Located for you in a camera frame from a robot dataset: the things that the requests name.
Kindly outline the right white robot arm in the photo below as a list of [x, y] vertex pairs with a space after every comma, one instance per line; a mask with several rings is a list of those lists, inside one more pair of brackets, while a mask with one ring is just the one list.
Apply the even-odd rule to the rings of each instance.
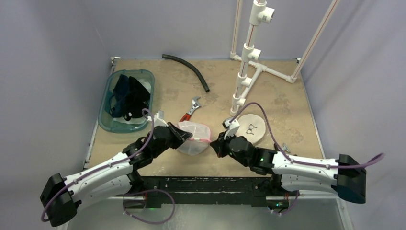
[[236, 136], [219, 137], [210, 146], [219, 158], [229, 156], [256, 174], [279, 175], [269, 181], [275, 195], [313, 190], [337, 194], [355, 204], [366, 202], [366, 169], [349, 155], [341, 154], [338, 159], [285, 157], [281, 151], [255, 147]]

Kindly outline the black bra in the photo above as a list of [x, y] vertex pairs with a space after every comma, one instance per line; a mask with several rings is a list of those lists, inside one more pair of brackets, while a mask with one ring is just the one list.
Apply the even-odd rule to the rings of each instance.
[[143, 117], [143, 109], [148, 109], [148, 101], [150, 93], [142, 84], [134, 77], [130, 76], [130, 89], [131, 93], [128, 97], [130, 113], [124, 116], [125, 120], [129, 121], [131, 118]]

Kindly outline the teal plastic bin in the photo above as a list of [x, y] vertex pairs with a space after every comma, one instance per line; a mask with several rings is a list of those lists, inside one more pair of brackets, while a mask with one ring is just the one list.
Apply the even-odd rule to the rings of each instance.
[[145, 69], [119, 70], [107, 80], [98, 122], [112, 133], [133, 133], [147, 126], [142, 110], [152, 110], [155, 77]]

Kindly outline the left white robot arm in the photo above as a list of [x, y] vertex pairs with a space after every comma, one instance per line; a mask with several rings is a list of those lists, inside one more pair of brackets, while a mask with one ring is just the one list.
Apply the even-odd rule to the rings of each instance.
[[42, 222], [60, 226], [75, 217], [86, 197], [103, 184], [116, 186], [114, 180], [123, 176], [127, 181], [124, 190], [131, 196], [142, 192], [143, 183], [129, 178], [138, 169], [149, 165], [167, 149], [176, 149], [193, 134], [168, 123], [156, 126], [144, 137], [138, 138], [109, 160], [76, 174], [63, 177], [60, 173], [50, 176], [40, 195], [44, 207]]

